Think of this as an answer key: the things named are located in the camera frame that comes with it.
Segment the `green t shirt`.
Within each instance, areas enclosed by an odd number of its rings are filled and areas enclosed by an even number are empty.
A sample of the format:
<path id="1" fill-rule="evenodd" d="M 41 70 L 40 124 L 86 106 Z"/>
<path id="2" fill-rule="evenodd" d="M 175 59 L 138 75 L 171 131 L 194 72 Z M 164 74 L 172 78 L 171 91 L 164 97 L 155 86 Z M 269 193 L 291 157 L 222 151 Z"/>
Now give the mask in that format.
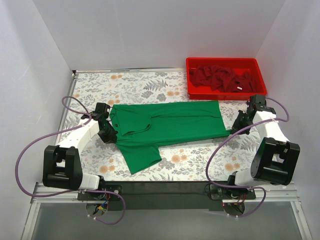
<path id="1" fill-rule="evenodd" d="M 160 162 L 160 147 L 230 135 L 218 101 L 115 104 L 110 119 L 131 174 Z"/>

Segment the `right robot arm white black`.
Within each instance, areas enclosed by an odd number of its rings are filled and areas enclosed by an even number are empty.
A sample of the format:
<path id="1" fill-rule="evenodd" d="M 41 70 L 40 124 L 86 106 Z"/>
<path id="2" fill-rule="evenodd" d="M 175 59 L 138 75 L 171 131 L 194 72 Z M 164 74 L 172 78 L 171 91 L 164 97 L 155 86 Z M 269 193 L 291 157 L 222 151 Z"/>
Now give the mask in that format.
<path id="1" fill-rule="evenodd" d="M 247 128 L 241 134 L 248 135 L 252 125 L 258 130 L 260 145 L 251 167 L 233 172 L 227 180 L 226 192 L 237 199 L 245 192 L 244 186 L 264 184 L 287 186 L 294 175 L 300 154 L 300 146 L 290 142 L 282 133 L 276 120 L 276 111 L 267 106 L 264 95 L 253 95 L 247 102 L 246 111 L 240 110 L 232 125 L 231 133 Z"/>

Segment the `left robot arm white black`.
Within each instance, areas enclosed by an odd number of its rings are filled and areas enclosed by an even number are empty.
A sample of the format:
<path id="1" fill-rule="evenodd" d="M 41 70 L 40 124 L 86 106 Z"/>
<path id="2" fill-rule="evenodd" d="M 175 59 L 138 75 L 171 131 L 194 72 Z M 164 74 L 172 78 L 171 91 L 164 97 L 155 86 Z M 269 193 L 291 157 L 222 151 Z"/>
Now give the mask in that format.
<path id="1" fill-rule="evenodd" d="M 105 144 L 114 144 L 117 141 L 117 131 L 108 120 L 111 106 L 106 103 L 97 103 L 95 110 L 90 112 L 92 117 L 83 115 L 80 128 L 73 130 L 67 138 L 57 145 L 49 145 L 44 150 L 42 182 L 46 187 L 65 190 L 89 190 L 95 200 L 106 196 L 106 187 L 103 177 L 84 173 L 80 155 L 86 145 L 99 136 Z"/>

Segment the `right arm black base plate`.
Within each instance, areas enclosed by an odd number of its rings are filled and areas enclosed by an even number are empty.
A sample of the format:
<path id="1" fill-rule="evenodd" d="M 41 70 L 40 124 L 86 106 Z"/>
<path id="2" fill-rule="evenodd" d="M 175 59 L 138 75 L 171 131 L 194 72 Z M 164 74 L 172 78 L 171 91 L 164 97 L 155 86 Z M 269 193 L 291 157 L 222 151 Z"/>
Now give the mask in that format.
<path id="1" fill-rule="evenodd" d="M 229 188 L 219 187 L 214 184 L 207 184 L 204 187 L 204 192 L 212 200 L 255 200 L 256 194 L 254 191 L 249 191 L 245 188 Z"/>

